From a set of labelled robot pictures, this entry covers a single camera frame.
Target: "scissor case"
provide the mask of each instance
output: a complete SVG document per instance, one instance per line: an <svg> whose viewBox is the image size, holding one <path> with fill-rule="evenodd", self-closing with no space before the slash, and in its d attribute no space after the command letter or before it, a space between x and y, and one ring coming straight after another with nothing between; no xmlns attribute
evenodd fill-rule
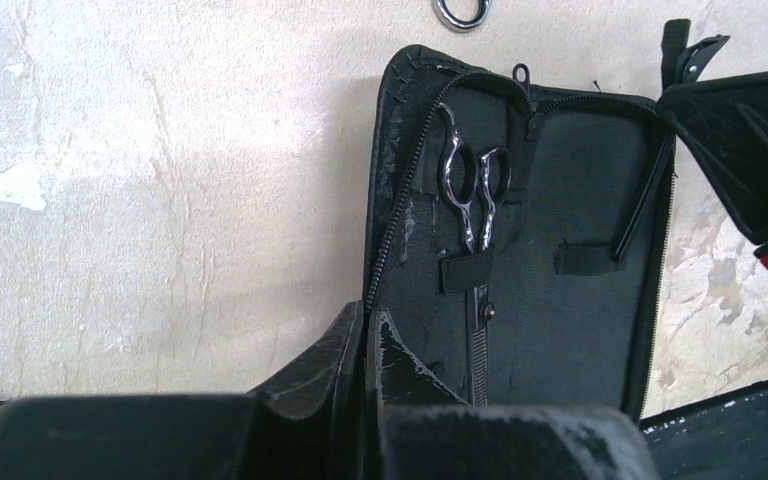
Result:
<svg viewBox="0 0 768 480"><path fill-rule="evenodd" d="M768 73L694 83L728 37L688 48L688 27L667 24L658 102L537 86L523 66L514 80L422 46L398 52L381 81L372 151L370 335L390 332L417 369L467 401L465 291L487 282L489 404L595 403L639 418L676 133L741 231L763 244L757 255L768 251ZM460 218L441 200L441 102L474 151L511 154L486 254L467 254ZM405 393L402 402L430 401Z"/></svg>

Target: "hair cutting scissors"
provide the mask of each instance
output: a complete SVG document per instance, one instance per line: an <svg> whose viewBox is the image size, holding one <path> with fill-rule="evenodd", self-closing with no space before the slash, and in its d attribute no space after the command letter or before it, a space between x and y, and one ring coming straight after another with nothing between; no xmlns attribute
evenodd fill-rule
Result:
<svg viewBox="0 0 768 480"><path fill-rule="evenodd" d="M491 246L496 204L504 200L511 183L510 154L504 147L494 147L476 158L461 136L452 109L440 103L437 112L446 127L446 141L439 166L440 190L446 203L460 216L467 251L471 255L481 253ZM457 190L453 185L456 157L461 158L464 166L463 186ZM499 183L492 189L490 177L494 164L498 165ZM484 213L480 223L480 237L477 239L472 227L471 208L476 197ZM496 314L495 307L488 299L488 291L489 287L485 284L473 288L467 294L469 402L473 405L487 405L487 321Z"/></svg>

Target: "zipper pull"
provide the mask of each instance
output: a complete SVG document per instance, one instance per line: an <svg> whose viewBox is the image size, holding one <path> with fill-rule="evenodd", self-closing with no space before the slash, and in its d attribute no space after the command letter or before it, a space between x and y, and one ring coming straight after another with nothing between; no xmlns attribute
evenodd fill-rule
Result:
<svg viewBox="0 0 768 480"><path fill-rule="evenodd" d="M537 140L540 138L540 134L543 133L543 126L546 124L546 115L544 113L537 112L531 116L528 120L527 131L525 132L526 140Z"/></svg>
<svg viewBox="0 0 768 480"><path fill-rule="evenodd" d="M519 83L525 88L525 92L528 96L531 96L531 72L528 70L528 65L524 63L517 63L514 66L514 71L511 77L515 82Z"/></svg>

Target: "metal ring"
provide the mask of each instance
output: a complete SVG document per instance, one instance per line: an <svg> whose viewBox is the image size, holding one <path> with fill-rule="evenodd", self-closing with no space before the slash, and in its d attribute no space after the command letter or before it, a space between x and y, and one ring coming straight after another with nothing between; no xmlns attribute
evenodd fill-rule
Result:
<svg viewBox="0 0 768 480"><path fill-rule="evenodd" d="M505 147L493 147L481 156L481 160L484 161L485 157L487 157L487 164L482 164L485 169L493 170L490 161L494 158L499 163L499 184L496 185L496 190L491 192L490 177L487 177L487 192L493 202L502 203L511 187L511 152Z"/></svg>
<svg viewBox="0 0 768 480"><path fill-rule="evenodd" d="M490 2L491 0L478 0L478 15L472 20L463 21L452 15L449 7L446 6L446 0L431 0L437 18L443 22L446 28L456 33L466 33L484 23L484 19L487 18L487 12L490 11Z"/></svg>

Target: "scissor pivot screw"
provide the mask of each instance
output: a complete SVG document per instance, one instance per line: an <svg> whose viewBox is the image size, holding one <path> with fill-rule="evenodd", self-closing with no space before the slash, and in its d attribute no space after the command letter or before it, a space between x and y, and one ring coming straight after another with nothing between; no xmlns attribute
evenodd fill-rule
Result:
<svg viewBox="0 0 768 480"><path fill-rule="evenodd" d="M487 302L481 307L481 317L485 322L489 322L496 316L496 307L493 306L493 302Z"/></svg>

